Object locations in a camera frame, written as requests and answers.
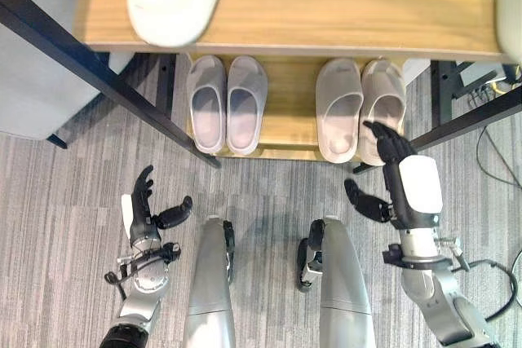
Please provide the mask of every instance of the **pair of slippers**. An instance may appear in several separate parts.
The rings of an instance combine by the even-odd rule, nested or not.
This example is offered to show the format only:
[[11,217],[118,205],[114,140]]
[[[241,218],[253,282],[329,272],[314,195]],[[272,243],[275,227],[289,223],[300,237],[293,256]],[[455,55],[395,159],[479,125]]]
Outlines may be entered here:
[[251,154],[259,142],[268,77],[257,60],[237,57],[225,67],[213,55],[198,59],[187,76],[194,143],[201,152],[219,152],[225,139],[231,152]]
[[333,163],[351,160],[358,152],[368,165],[384,165],[377,139],[364,121],[378,121],[401,133],[405,87],[401,70],[385,59],[374,60],[362,76],[352,59],[333,59],[316,83],[319,149]]

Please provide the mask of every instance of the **white plastic cover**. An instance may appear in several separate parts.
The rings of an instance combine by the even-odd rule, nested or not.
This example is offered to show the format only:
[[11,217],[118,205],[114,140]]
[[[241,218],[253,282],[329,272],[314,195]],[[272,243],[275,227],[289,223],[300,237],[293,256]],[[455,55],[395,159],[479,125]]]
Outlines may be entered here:
[[425,214],[438,214],[442,210],[442,193],[435,160],[411,155],[399,164],[399,171],[411,208]]
[[497,0],[497,36],[500,47],[522,62],[522,0]]
[[132,211],[132,198],[131,195],[122,195],[122,214],[123,214],[123,226],[125,226],[125,232],[127,238],[131,238],[131,224],[134,219]]

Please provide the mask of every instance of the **gray slipper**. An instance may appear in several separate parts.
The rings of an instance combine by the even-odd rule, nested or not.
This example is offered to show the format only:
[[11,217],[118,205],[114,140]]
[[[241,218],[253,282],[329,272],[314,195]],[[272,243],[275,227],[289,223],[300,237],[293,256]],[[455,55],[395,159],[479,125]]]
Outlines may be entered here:
[[214,154],[225,143],[225,68],[215,56],[203,56],[187,76],[188,106],[194,143],[201,152]]
[[317,140],[321,155],[332,163],[348,162],[357,150],[361,75],[352,59],[326,63],[316,82]]
[[258,61],[236,58],[228,73],[227,145],[238,155],[252,153],[259,142],[268,77]]

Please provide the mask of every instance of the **shoe rack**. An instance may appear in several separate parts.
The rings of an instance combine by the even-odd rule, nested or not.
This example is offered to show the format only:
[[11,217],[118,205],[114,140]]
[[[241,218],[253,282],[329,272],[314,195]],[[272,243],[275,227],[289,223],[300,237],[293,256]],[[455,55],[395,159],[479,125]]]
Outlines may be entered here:
[[[206,54],[190,54],[192,61]],[[229,69],[235,55],[218,56]],[[319,152],[316,128],[316,79],[330,57],[255,56],[268,75],[268,96],[259,135],[259,145],[248,156],[238,156],[226,147],[216,156],[324,161]],[[356,59],[360,70],[371,58]],[[405,59],[390,59],[399,67]],[[190,119],[187,133],[192,136]],[[353,161],[360,161],[354,156]]]

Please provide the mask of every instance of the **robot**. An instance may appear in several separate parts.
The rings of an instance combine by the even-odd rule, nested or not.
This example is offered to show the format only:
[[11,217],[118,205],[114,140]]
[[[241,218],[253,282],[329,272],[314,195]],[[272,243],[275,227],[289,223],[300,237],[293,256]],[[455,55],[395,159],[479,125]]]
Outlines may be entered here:
[[[391,204],[364,193],[352,179],[344,183],[356,210],[376,222],[390,222],[400,244],[383,252],[385,263],[402,268],[402,287],[424,316],[442,346],[500,348],[484,316],[462,295],[450,267],[440,254],[448,244],[464,270],[469,270],[456,240],[439,237],[442,210],[435,161],[417,155],[394,130],[365,122],[377,138]],[[322,275],[321,348],[374,347],[371,315],[355,251],[339,221],[315,221],[298,249],[298,285],[308,289]]]
[[210,217],[203,227],[185,318],[183,348],[235,348],[228,286],[234,267],[234,230]]
[[[158,215],[151,215],[148,198],[152,195],[153,171],[146,167],[135,182],[132,195],[122,196],[123,222],[132,255],[120,257],[121,277],[109,272],[105,280],[117,286],[122,307],[100,348],[144,348],[156,323],[161,299],[169,285],[168,265],[179,258],[177,243],[161,246],[158,229],[166,230],[184,222],[191,213],[192,199]],[[203,227],[201,244],[192,279],[188,314],[185,319],[184,348],[234,348],[234,321],[229,284],[234,263],[232,224],[210,217]],[[133,278],[127,295],[122,284]]]
[[[132,195],[122,196],[123,223],[132,255],[120,257],[121,278],[109,272],[105,280],[116,285],[122,295],[122,307],[103,339],[100,348],[144,348],[153,330],[160,310],[161,299],[169,286],[168,265],[181,254],[178,243],[161,246],[158,229],[178,226],[190,215],[192,199],[185,196],[183,203],[158,215],[151,215],[148,198],[153,194],[147,181],[153,171],[150,165],[136,179]],[[127,295],[122,283],[133,279]]]

